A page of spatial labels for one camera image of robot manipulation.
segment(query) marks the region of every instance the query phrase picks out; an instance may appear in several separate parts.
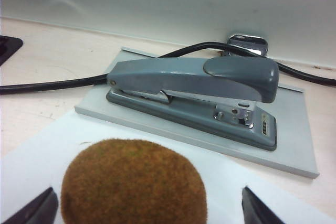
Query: white wall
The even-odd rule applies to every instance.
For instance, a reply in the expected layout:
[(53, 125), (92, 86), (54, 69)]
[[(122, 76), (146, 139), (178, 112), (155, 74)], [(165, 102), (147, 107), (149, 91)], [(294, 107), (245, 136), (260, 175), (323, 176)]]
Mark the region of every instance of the white wall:
[(2, 0), (2, 15), (179, 44), (241, 32), (272, 58), (336, 67), (336, 0)]

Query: metal stapler plate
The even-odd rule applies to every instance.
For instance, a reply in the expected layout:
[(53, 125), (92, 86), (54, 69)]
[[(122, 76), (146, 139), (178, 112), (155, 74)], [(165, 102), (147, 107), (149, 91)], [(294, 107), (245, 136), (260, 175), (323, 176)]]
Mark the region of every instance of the metal stapler plate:
[[(123, 49), (107, 72), (118, 61), (143, 59), (147, 57), (144, 55), (144, 52)], [(319, 175), (304, 92), (300, 89), (279, 86), (273, 103), (257, 103), (277, 120), (277, 148), (270, 152), (111, 103), (106, 99), (110, 88), (107, 84), (94, 86), (75, 107), (76, 111), (300, 176), (316, 178)]]

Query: stapler base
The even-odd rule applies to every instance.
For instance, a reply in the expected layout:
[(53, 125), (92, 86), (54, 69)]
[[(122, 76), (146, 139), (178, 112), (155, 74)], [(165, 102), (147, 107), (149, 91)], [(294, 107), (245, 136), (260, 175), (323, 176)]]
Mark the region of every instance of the stapler base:
[(209, 101), (173, 97), (170, 103), (164, 104), (126, 94), (114, 88), (108, 92), (107, 100), (268, 151), (274, 151), (277, 146), (276, 120), (259, 107), (256, 107), (253, 111), (252, 125), (246, 127), (245, 125), (239, 125), (239, 123), (234, 125), (219, 120), (216, 117), (217, 104)]

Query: gray stapler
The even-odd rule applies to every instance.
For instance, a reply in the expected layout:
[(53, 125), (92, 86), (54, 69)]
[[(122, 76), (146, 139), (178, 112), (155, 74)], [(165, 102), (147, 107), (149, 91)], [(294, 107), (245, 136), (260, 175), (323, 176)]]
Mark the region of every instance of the gray stapler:
[(118, 62), (107, 75), (110, 102), (273, 151), (271, 103), (278, 65), (264, 57), (150, 58)]

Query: metal rivet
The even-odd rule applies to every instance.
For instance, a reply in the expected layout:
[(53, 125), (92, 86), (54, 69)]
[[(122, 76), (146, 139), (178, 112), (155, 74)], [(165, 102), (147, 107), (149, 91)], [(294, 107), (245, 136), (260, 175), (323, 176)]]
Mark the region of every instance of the metal rivet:
[(222, 111), (219, 111), (217, 114), (214, 115), (214, 119), (220, 120), (224, 116)]

